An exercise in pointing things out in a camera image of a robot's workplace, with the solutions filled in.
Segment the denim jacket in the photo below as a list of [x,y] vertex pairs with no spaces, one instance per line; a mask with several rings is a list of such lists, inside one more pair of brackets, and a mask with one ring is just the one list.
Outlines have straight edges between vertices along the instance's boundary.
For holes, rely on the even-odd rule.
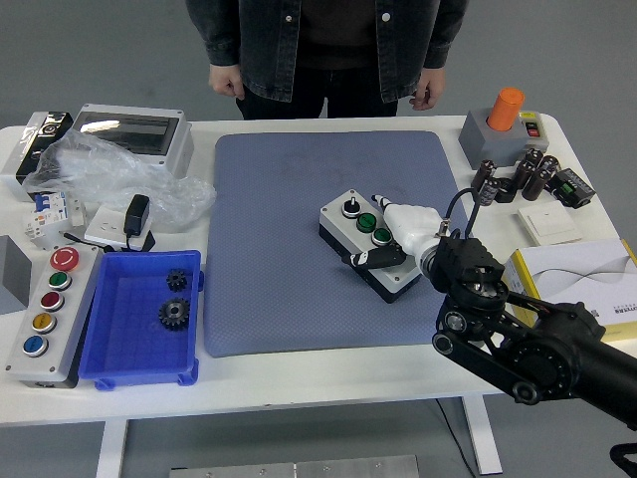
[[[211,65],[241,66],[254,93],[292,100],[302,0],[186,0]],[[423,68],[447,60],[469,0],[376,0],[380,93],[393,102],[416,90]]]

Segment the orange knob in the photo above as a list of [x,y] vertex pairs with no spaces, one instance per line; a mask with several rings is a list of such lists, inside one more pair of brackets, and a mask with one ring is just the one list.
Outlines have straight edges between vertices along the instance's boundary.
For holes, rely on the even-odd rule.
[[503,88],[496,99],[487,124],[496,131],[508,131],[518,118],[525,94],[517,88]]

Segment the hand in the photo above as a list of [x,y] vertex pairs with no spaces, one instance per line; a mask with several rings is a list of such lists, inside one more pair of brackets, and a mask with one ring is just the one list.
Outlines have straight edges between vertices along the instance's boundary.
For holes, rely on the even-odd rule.
[[431,110],[445,91],[445,69],[437,68],[430,70],[423,68],[420,73],[420,80],[416,87],[414,98],[409,100],[412,108],[417,112]]
[[219,95],[236,97],[238,100],[245,98],[239,65],[232,65],[230,67],[210,65],[208,85]]

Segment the table leg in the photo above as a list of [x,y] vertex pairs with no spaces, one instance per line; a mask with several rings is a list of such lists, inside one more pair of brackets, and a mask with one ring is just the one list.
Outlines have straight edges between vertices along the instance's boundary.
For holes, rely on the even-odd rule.
[[119,418],[107,420],[102,436],[102,449],[98,461],[97,478],[117,478],[121,472],[123,449],[126,444],[128,420]]
[[480,474],[502,473],[500,456],[483,397],[481,395],[463,396],[462,403],[465,407]]

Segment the black gear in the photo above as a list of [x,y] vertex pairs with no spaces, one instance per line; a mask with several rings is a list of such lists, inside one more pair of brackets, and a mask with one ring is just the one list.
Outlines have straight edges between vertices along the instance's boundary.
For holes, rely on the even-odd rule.
[[159,308],[159,319],[171,331],[185,329],[190,319],[190,303],[176,297],[164,302]]
[[183,291],[186,288],[186,275],[183,271],[178,269],[173,269],[168,273],[168,277],[166,277],[166,283],[168,284],[168,289],[172,292]]

